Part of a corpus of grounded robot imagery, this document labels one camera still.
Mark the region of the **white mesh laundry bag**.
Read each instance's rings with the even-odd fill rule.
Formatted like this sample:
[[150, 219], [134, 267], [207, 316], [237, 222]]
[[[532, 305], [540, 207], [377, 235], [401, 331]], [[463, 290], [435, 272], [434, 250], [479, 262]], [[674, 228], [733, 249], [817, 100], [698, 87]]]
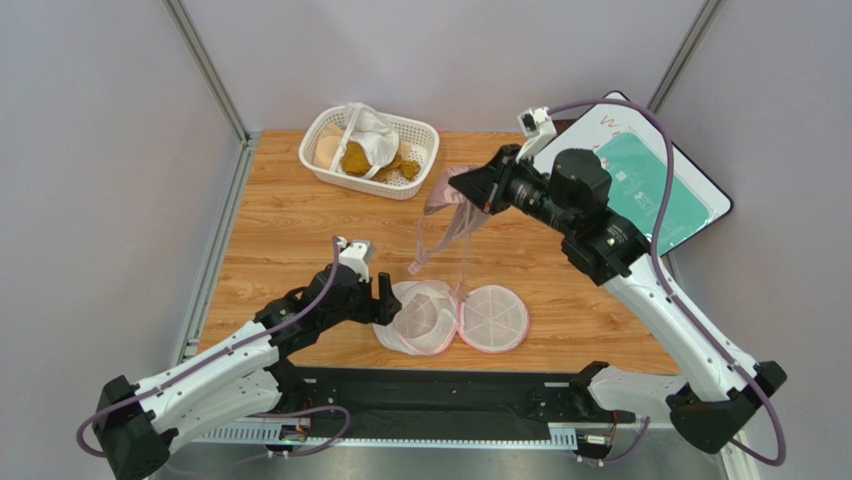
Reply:
[[518, 347], [530, 327], [528, 309], [513, 291], [486, 285], [459, 296], [449, 284], [407, 281], [393, 286], [402, 309], [373, 332], [387, 349], [412, 356], [444, 352], [456, 338], [473, 349], [500, 354]]

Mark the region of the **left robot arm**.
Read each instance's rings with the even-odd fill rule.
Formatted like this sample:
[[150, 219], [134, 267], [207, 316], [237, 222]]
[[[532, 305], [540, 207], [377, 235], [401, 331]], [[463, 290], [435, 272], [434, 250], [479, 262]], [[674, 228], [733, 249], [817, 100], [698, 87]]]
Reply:
[[144, 479], [195, 438], [244, 416], [300, 403], [305, 383], [288, 357], [344, 321], [387, 326], [400, 311], [389, 274], [330, 264], [307, 286], [267, 303], [226, 340], [153, 377], [120, 375], [87, 423], [117, 479]]

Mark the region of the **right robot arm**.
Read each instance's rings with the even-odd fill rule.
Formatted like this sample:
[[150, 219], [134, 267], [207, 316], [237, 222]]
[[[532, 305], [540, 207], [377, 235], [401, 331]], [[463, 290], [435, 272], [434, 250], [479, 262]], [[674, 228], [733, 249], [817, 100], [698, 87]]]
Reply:
[[543, 174], [510, 144], [449, 183], [486, 214], [513, 207], [559, 232], [568, 261], [620, 300], [678, 365], [676, 376], [588, 365], [579, 386], [597, 408], [667, 420], [708, 454], [734, 444], [750, 419], [769, 408], [785, 371], [739, 349], [676, 285], [646, 236], [609, 207], [612, 179], [593, 152], [564, 150]]

